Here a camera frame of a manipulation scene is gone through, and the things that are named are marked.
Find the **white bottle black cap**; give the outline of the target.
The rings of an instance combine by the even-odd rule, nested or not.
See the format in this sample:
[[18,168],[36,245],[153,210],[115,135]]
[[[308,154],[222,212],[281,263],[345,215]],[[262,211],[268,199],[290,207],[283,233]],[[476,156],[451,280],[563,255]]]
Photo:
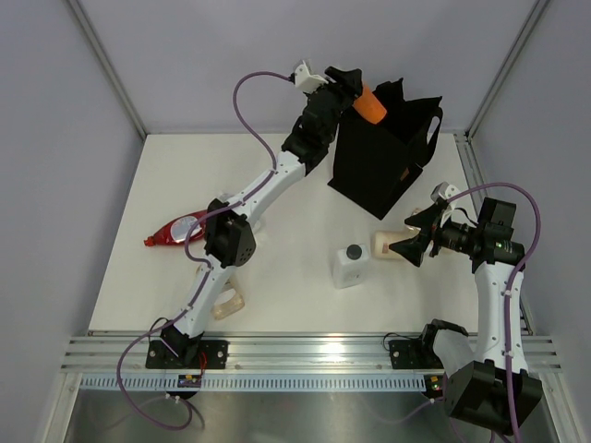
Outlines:
[[351,244],[339,249],[332,267],[332,281],[336,289],[360,284],[366,277],[369,252],[363,244]]

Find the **clear soap refill bottle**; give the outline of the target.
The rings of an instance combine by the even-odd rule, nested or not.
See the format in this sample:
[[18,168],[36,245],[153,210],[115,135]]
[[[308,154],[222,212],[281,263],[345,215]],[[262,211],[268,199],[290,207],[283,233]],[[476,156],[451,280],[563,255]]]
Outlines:
[[210,269],[207,265],[198,265],[195,290],[197,297],[187,306],[188,317],[193,321],[222,320],[245,306],[235,267]]

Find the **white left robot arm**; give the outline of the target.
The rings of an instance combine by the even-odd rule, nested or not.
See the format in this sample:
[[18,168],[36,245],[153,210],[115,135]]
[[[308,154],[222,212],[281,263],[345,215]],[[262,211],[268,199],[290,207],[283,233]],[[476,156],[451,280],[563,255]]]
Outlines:
[[201,369],[207,354],[201,343],[211,310],[235,271],[256,251],[253,227],[265,210],[290,186],[309,175],[327,156],[343,112],[363,93],[362,71],[333,66],[313,75],[306,63],[288,77],[307,97],[271,168],[226,201],[214,199],[199,225],[204,255],[180,312],[155,331],[146,359],[149,369]]

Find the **orange bottle blue cap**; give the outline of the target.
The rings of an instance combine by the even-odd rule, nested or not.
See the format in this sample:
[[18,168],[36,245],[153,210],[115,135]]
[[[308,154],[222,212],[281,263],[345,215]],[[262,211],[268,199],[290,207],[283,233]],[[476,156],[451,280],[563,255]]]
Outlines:
[[379,124],[387,115],[386,108],[366,83],[363,84],[361,95],[355,99],[353,108],[372,125]]

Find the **red dish soap bottle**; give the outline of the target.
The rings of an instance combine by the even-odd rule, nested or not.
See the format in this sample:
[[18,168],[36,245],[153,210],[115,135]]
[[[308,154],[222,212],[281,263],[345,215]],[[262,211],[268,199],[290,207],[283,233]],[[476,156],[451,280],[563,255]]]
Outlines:
[[206,210],[199,210],[177,217],[166,223],[153,235],[148,236],[143,243],[146,247],[182,245],[186,240],[189,228],[206,214]]

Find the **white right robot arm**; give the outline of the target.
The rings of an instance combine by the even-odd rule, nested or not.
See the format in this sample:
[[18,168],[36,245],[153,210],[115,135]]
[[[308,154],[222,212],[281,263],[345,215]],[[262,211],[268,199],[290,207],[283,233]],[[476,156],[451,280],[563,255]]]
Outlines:
[[[439,98],[408,101],[401,81],[354,87],[353,104],[340,120],[332,188],[385,217],[432,160],[441,120]],[[533,250],[513,241],[513,203],[486,198],[474,225],[454,221],[463,196],[456,186],[437,185],[431,205],[406,220],[415,235],[389,249],[415,266],[442,249],[470,259],[478,294],[476,346],[469,346],[463,328],[436,319],[423,329],[418,355],[426,365],[443,365],[450,417],[517,437],[542,396],[520,333],[521,285]]]

